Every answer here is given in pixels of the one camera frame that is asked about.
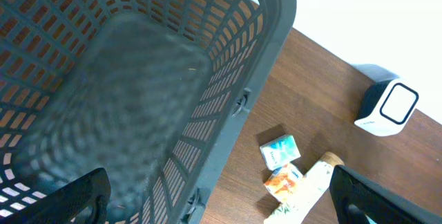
gray plastic basket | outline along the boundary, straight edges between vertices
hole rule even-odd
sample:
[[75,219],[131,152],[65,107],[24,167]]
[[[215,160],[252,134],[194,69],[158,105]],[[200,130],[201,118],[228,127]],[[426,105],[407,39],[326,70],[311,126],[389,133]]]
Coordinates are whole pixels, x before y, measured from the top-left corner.
[[0,0],[0,218],[104,167],[110,223],[197,223],[295,11]]

package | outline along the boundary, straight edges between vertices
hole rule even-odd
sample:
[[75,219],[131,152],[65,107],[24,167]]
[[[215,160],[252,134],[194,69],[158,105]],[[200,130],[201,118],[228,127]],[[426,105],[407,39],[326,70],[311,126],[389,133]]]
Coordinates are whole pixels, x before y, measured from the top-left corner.
[[289,162],[277,168],[264,185],[273,197],[286,203],[293,196],[301,178],[298,168]]
[[324,153],[264,224],[301,224],[327,191],[336,165],[344,165],[344,162],[332,152]]
[[260,150],[267,168],[272,171],[301,157],[292,135],[284,135],[264,144]]

